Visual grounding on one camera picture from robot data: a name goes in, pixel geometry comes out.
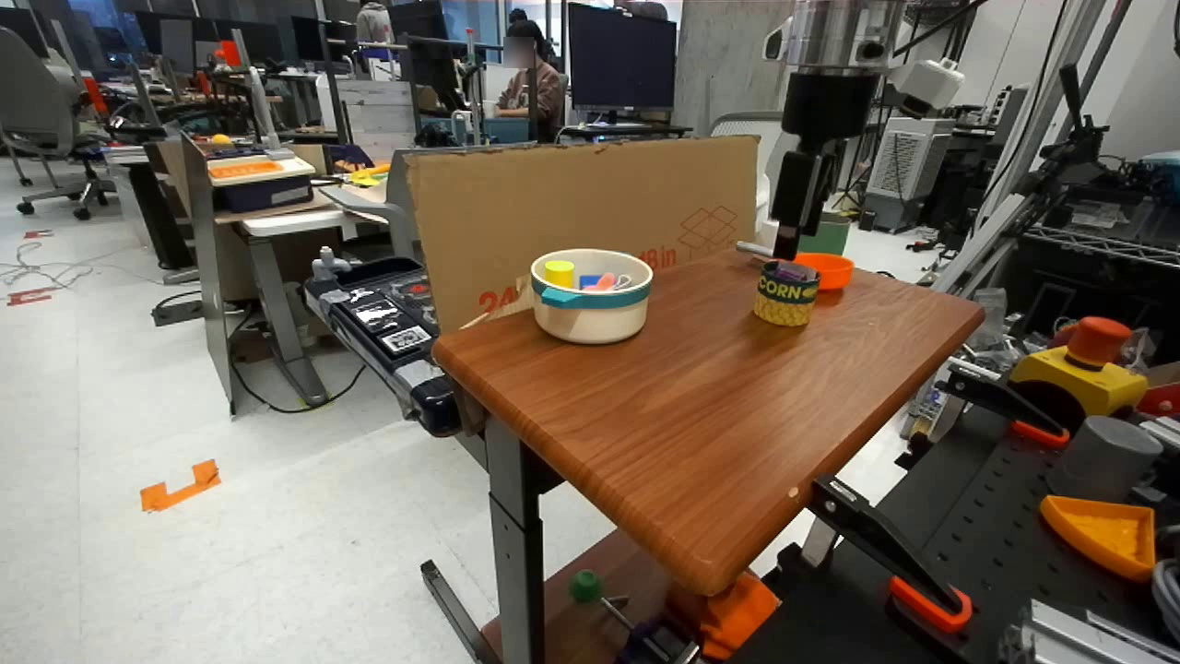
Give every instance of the gray floor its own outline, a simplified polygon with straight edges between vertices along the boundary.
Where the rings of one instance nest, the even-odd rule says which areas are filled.
[[[48,303],[0,309],[0,658],[424,658],[460,664],[416,564],[440,560],[476,623],[496,615],[486,478],[450,440],[405,424],[380,381],[327,410],[225,413],[201,323],[154,328],[164,287],[143,224],[118,205],[89,224],[69,201],[16,213],[0,169],[0,276],[16,260],[61,271]],[[853,237],[866,267],[914,276],[925,259],[895,237]],[[319,352],[327,385],[354,371]],[[247,381],[294,400],[270,365]],[[895,481],[892,424],[845,468],[862,492]],[[142,485],[181,485],[196,459],[222,485],[143,513]],[[546,566],[608,531],[574,490],[542,500]]]

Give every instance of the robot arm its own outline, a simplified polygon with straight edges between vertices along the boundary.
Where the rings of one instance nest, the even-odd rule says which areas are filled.
[[[903,0],[798,0],[781,130],[801,135],[781,154],[770,218],[776,259],[794,259],[814,233],[839,178],[839,147],[861,135],[888,57]]]

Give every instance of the office chair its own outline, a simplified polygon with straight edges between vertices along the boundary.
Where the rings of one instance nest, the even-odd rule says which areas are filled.
[[[35,200],[69,195],[73,218],[89,218],[89,201],[106,201],[110,180],[105,180],[91,160],[105,159],[105,131],[80,117],[80,84],[69,68],[48,65],[35,49],[0,26],[0,138],[13,154],[42,159],[52,188],[31,191],[16,205],[35,213]],[[73,159],[85,165],[85,180],[69,188],[48,165],[48,159]]]

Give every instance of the white bowl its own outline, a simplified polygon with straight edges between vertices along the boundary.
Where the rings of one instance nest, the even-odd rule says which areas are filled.
[[[571,260],[578,271],[614,271],[627,279],[615,292],[574,292],[546,279],[546,260]],[[550,249],[530,260],[535,322],[567,341],[620,341],[651,322],[652,265],[600,247]]]

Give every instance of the cardboard box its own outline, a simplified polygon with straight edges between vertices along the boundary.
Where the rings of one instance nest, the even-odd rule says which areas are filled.
[[[755,213],[750,135],[415,151],[396,178],[408,188],[442,330],[519,306],[546,249],[615,247],[662,271],[733,259]]]

